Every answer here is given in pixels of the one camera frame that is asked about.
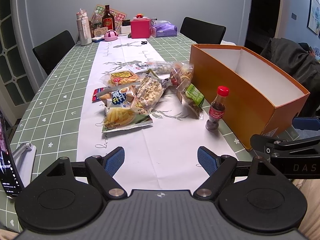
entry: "gray gripper base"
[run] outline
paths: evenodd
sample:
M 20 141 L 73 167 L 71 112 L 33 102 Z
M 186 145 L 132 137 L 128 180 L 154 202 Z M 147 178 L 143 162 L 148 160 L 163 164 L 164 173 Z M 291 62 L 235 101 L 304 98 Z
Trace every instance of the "gray gripper base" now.
M 188 190 L 134 190 L 124 200 L 110 201 L 97 220 L 76 231 L 41 235 L 25 230 L 17 240 L 303 240 L 298 231 L 261 236 L 239 230 L 212 202 L 199 201 Z

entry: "picture frame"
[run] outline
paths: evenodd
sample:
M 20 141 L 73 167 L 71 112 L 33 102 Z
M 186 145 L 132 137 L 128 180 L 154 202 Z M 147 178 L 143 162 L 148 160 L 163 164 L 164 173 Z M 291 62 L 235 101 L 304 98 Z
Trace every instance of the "picture frame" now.
M 320 34 L 320 3 L 310 0 L 309 17 L 307 27 L 317 36 Z

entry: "white table runner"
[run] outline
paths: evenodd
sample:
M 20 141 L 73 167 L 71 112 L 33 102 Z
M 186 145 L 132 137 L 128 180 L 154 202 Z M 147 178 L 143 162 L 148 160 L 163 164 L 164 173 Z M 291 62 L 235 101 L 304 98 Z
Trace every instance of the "white table runner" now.
M 121 146 L 125 150 L 122 167 L 114 179 L 130 194 L 132 189 L 197 189 L 208 175 L 198 164 L 197 149 L 205 146 L 217 155 L 236 158 L 219 131 L 208 132 L 204 120 L 182 106 L 176 95 L 167 89 L 152 114 L 153 125 L 102 134 L 103 104 L 92 103 L 93 91 L 104 85 L 99 82 L 105 72 L 125 68 L 126 62 L 163 60 L 146 39 L 119 37 L 100 42 L 84 97 L 79 126 L 77 161 L 101 155 Z

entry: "white phone holder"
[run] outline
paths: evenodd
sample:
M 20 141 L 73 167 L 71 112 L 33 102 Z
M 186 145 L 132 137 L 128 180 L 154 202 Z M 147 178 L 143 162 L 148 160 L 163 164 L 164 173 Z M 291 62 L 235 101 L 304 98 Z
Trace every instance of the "white phone holder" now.
M 14 163 L 23 182 L 24 187 L 31 182 L 33 162 L 36 156 L 36 146 L 32 143 L 22 143 L 12 153 Z

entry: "pink box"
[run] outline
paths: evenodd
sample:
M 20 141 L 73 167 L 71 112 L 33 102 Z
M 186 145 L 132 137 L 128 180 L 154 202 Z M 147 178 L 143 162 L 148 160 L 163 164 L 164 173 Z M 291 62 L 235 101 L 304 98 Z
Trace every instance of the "pink box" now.
M 151 19 L 131 21 L 131 38 L 141 39 L 150 38 L 151 36 Z

